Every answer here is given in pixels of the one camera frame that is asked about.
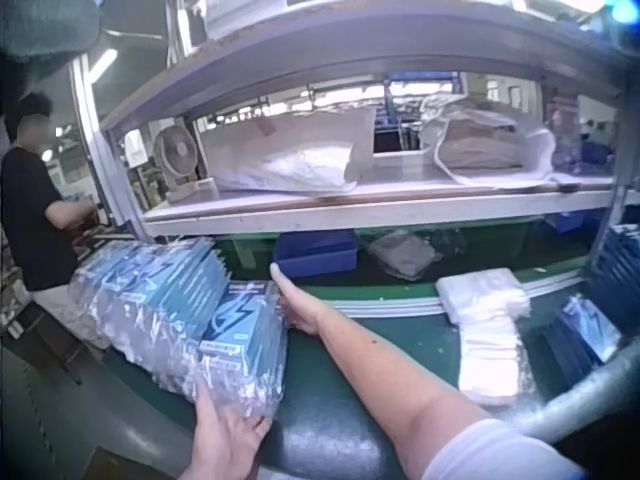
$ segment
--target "white fan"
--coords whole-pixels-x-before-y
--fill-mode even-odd
[[[167,200],[176,202],[195,192],[193,183],[178,185],[177,180],[191,175],[198,164],[198,147],[189,131],[181,125],[161,130],[153,150],[169,186]]]

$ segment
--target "gray floor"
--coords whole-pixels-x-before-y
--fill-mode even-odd
[[[191,432],[160,414],[88,352],[37,371],[2,348],[7,453],[23,478],[82,479],[97,447],[175,478],[189,463]],[[264,470],[261,480],[292,477]]]

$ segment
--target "factory floor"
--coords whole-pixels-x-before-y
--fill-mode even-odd
[[[46,354],[30,360],[35,367],[2,347],[2,478],[153,480],[176,478],[186,468],[191,432],[88,350],[69,372]],[[294,480],[266,469],[259,479]]]

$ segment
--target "white sleeve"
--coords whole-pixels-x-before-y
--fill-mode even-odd
[[[458,434],[433,459],[422,480],[580,480],[584,471],[547,444],[499,420]]]

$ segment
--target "worker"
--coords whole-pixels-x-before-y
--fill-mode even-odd
[[[5,117],[12,148],[0,164],[0,220],[34,301],[80,340],[104,350],[109,342],[67,291],[78,266],[67,230],[95,207],[89,198],[63,201],[49,177],[41,155],[49,141],[51,110],[48,97],[32,93]]]
[[[275,264],[271,276],[289,323],[320,338],[410,480],[586,478],[553,448],[490,418],[386,340],[297,288]],[[206,388],[196,412],[192,478],[245,480],[270,423],[218,415]]]

